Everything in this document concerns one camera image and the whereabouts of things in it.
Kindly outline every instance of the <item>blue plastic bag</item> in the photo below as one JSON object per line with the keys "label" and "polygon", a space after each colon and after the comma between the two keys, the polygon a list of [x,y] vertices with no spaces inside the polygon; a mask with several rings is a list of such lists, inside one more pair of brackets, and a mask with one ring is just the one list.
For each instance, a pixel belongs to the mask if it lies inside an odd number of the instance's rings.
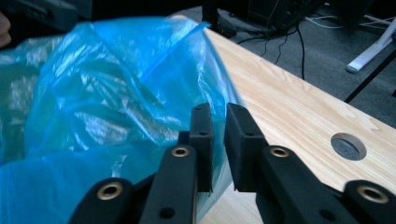
{"label": "blue plastic bag", "polygon": [[24,158],[24,125],[35,83],[61,40],[59,36],[30,39],[16,49],[0,51],[0,167]]}
{"label": "blue plastic bag", "polygon": [[[191,109],[210,103],[214,192],[198,195],[201,219],[231,183],[226,104],[241,104],[204,28],[184,19],[99,21],[58,37],[48,58],[43,43],[35,46],[45,62],[35,67],[24,147],[18,156],[7,145],[0,152],[2,223],[66,223],[98,181],[152,175],[178,132],[190,129]],[[9,53],[0,53],[0,66]],[[1,128],[2,141],[12,142]]]}

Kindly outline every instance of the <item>black plastic part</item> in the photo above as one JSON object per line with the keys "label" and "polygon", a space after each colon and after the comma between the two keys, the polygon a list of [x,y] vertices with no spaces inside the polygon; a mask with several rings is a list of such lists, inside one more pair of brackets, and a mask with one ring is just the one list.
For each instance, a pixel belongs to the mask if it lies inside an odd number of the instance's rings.
{"label": "black plastic part", "polygon": [[[69,223],[137,223],[149,195],[152,180],[153,175],[135,186],[128,180],[114,177],[98,182],[79,203]],[[115,187],[112,186],[120,188],[120,194],[112,199],[101,199],[100,192],[115,193]]]}
{"label": "black plastic part", "polygon": [[190,146],[165,151],[139,223],[195,223],[196,159]]}
{"label": "black plastic part", "polygon": [[359,223],[395,223],[396,197],[389,190],[366,181],[346,184],[342,203]]}
{"label": "black plastic part", "polygon": [[[262,179],[283,211],[282,223],[357,223],[293,151],[266,147],[258,163]],[[264,217],[266,211],[261,206],[258,208]]]}
{"label": "black plastic part", "polygon": [[210,29],[214,32],[218,31],[218,1],[204,0],[202,1],[202,21],[207,21],[211,24]]}
{"label": "black plastic part", "polygon": [[177,138],[178,145],[188,145],[190,142],[190,132],[179,132]]}
{"label": "black plastic part", "polygon": [[213,127],[210,104],[202,104],[191,111],[189,143],[197,152],[198,191],[212,191]]}
{"label": "black plastic part", "polygon": [[271,199],[271,196],[264,197],[263,194],[257,193],[256,204],[263,223],[284,223],[285,214],[276,199]]}
{"label": "black plastic part", "polygon": [[240,192],[256,192],[254,163],[268,143],[253,117],[241,105],[227,104],[224,145],[235,188]]}

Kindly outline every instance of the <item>light wood tabletop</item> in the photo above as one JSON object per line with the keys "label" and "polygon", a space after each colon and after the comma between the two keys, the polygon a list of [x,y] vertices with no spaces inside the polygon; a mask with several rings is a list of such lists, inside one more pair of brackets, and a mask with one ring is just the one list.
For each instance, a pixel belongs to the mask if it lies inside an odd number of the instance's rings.
{"label": "light wood tabletop", "polygon": [[[335,189],[365,179],[396,193],[395,129],[224,37],[207,34],[270,145],[292,149],[321,182]],[[351,161],[338,155],[331,144],[338,133],[360,139],[366,156]],[[201,223],[262,223],[255,194],[230,186]]]}

